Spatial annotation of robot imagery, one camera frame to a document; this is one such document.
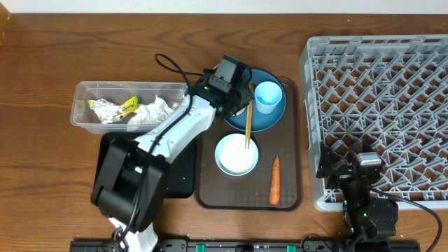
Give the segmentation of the dark blue plate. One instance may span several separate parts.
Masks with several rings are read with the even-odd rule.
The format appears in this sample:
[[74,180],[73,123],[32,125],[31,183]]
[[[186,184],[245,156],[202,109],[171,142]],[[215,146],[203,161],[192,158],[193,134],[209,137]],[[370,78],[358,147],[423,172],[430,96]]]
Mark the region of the dark blue plate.
[[[256,99],[254,99],[254,105],[253,105],[253,113],[252,113],[252,125],[251,125],[251,131],[252,132],[261,132],[264,130],[267,130],[274,126],[281,117],[284,114],[284,111],[286,109],[286,94],[284,91],[284,88],[282,87],[281,83],[279,82],[278,78],[276,78],[274,75],[272,75],[269,72],[263,71],[261,69],[252,69],[252,79],[251,83],[254,85],[254,88],[264,82],[273,82],[276,83],[279,88],[264,88],[262,91],[264,94],[267,95],[267,91],[274,91],[275,97],[280,97],[279,102],[276,104],[275,108],[273,108],[270,113],[261,113],[259,112],[258,108],[256,107]],[[226,118],[225,122],[229,124],[231,127],[244,131],[246,128],[246,114],[247,110],[243,109],[243,111],[234,117]]]

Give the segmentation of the brown serving tray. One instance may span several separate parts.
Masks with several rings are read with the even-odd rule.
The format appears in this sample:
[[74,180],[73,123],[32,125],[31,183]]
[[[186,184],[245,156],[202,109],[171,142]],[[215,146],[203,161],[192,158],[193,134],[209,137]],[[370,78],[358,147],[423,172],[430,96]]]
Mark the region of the brown serving tray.
[[[259,150],[256,166],[248,174],[231,176],[218,167],[214,157],[218,142],[239,133],[224,120],[216,121],[198,137],[195,198],[208,209],[292,211],[302,203],[300,124],[297,86],[288,78],[280,83],[286,93],[286,110],[273,127],[251,134]],[[280,160],[281,192],[270,204],[274,159]]]

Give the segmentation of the crumpled white tissue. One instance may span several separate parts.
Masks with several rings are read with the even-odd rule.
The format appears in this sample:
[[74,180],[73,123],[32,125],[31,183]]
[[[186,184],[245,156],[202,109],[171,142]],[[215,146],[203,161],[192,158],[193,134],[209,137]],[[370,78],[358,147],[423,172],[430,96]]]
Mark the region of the crumpled white tissue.
[[174,109],[170,108],[166,101],[155,95],[155,101],[149,104],[140,104],[137,97],[132,97],[126,104],[130,112],[135,115],[129,119],[128,125],[155,125],[166,120]]

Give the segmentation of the light blue rice bowl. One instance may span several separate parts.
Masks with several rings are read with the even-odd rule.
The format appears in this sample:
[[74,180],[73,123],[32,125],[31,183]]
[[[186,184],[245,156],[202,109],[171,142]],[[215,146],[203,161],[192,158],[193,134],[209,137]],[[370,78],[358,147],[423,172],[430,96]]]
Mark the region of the light blue rice bowl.
[[255,168],[259,152],[252,139],[246,143],[244,134],[229,134],[218,142],[214,157],[216,164],[225,174],[243,176]]

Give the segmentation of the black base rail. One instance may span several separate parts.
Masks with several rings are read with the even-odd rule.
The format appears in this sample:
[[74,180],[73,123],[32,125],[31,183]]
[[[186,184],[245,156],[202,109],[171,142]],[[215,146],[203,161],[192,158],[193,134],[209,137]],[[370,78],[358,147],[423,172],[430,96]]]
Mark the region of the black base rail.
[[[360,242],[355,251],[375,252],[420,252],[420,245],[412,242]],[[108,241],[72,241],[70,252],[107,252],[124,251],[118,244]],[[301,252],[301,251],[348,251],[341,244],[331,241],[305,240],[301,242],[248,242],[248,241],[186,241],[166,239],[160,241],[154,252]]]

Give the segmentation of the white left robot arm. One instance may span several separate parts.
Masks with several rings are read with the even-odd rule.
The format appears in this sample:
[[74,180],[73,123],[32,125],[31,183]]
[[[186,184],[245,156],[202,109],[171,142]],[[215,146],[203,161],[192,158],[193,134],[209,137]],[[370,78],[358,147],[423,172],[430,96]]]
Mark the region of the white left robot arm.
[[153,251],[153,221],[165,198],[179,153],[216,118],[231,118],[253,100],[252,68],[228,55],[214,69],[187,82],[181,105],[151,131],[135,139],[114,138],[99,157],[90,197],[114,225],[112,238],[92,251]]

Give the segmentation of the black waste tray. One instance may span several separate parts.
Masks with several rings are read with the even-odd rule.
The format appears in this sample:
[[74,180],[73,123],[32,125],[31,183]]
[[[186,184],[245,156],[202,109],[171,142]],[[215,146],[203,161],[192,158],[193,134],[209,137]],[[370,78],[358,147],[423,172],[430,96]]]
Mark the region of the black waste tray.
[[[116,138],[134,140],[143,132],[108,132],[101,138],[95,181],[99,175],[110,142]],[[188,198],[195,188],[197,139],[194,138],[171,165],[165,198]]]

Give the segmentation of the light blue cup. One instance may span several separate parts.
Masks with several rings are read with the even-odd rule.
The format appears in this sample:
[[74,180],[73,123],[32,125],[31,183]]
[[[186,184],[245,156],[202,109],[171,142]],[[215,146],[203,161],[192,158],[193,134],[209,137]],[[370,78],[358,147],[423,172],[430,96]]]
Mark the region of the light blue cup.
[[283,97],[281,87],[272,81],[265,81],[255,88],[255,105],[262,114],[269,114],[277,107]]

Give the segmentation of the orange carrot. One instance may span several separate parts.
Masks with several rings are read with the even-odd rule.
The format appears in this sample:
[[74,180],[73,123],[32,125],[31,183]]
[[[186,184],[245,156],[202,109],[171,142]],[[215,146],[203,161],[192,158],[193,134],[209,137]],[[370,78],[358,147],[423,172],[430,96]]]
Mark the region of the orange carrot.
[[281,195],[281,171],[280,171],[280,159],[275,157],[272,165],[272,180],[269,189],[269,203],[277,205]]

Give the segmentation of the grey dishwasher rack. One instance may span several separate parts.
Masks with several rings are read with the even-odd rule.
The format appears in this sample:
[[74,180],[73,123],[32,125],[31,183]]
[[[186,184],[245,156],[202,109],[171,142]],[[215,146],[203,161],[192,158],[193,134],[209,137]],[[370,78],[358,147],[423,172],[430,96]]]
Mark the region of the grey dishwasher rack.
[[447,36],[315,36],[300,56],[314,206],[339,211],[342,193],[316,173],[325,144],[335,169],[367,141],[386,165],[378,191],[447,208]]

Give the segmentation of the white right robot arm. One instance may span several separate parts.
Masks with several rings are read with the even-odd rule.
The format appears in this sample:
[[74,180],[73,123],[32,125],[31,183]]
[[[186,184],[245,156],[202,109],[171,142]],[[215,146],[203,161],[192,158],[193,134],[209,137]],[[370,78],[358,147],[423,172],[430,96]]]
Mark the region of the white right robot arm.
[[346,169],[336,169],[324,142],[320,145],[316,177],[326,179],[329,188],[340,189],[344,198],[346,224],[358,241],[381,241],[396,235],[398,205],[385,198],[373,198],[371,185],[378,182],[385,161],[366,143]]

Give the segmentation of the pink cup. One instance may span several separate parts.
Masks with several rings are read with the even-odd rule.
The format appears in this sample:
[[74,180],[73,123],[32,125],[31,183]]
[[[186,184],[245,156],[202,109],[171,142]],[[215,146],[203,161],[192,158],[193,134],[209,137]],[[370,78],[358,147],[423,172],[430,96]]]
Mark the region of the pink cup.
[[245,111],[246,108],[242,108],[241,110],[239,110],[238,112],[235,113],[234,116],[238,116],[240,114],[242,114]]

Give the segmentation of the crumpled aluminium foil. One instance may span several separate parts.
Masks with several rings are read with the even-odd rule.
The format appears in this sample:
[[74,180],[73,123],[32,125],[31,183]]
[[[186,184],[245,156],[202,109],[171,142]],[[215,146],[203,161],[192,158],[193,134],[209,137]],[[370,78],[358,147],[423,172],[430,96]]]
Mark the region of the crumpled aluminium foil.
[[115,123],[121,120],[121,116],[118,114],[119,105],[105,99],[89,100],[88,104],[102,124]]

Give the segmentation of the yellow snack wrapper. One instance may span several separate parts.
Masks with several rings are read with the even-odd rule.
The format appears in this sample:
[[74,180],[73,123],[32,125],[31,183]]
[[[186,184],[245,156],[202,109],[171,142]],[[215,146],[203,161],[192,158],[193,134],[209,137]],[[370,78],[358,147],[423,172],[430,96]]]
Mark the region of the yellow snack wrapper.
[[133,96],[132,98],[128,99],[125,103],[119,105],[117,114],[128,114],[134,112],[139,105],[139,100],[137,96]]

